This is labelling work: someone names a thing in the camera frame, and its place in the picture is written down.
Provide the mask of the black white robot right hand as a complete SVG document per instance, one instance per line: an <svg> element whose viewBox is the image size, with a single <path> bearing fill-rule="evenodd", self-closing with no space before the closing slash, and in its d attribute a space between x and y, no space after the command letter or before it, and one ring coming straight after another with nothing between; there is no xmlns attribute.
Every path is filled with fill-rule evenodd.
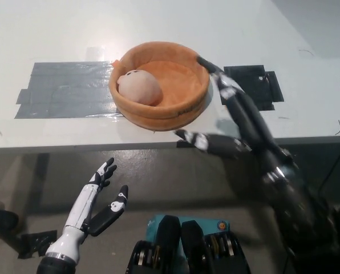
<svg viewBox="0 0 340 274"><path fill-rule="evenodd" d="M214 77L220 96L225 101L225 107L237 125L240 136L234 138L184 129L175 130L175 135L191 146L217 156L236 158L241 154L253 154L266 181L295 179L298 174L297 166L290 154L275 142L250 96L213 63L201 56L197 57L197 62Z"/></svg>

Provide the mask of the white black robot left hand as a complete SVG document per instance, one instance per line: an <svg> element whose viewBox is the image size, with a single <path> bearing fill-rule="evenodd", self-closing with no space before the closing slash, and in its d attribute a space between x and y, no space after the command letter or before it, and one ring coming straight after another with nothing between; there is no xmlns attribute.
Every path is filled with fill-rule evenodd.
<svg viewBox="0 0 340 274"><path fill-rule="evenodd" d="M128 200L128 186L121 187L116 199L92 216L96 198L109 186L110 177L116 170L114 158L104 162L84 185L71 208L61 237L50 245L47 257L67 261L77 265L80 259L79 249L88 235L99 236L113 224L124 212Z"/></svg>

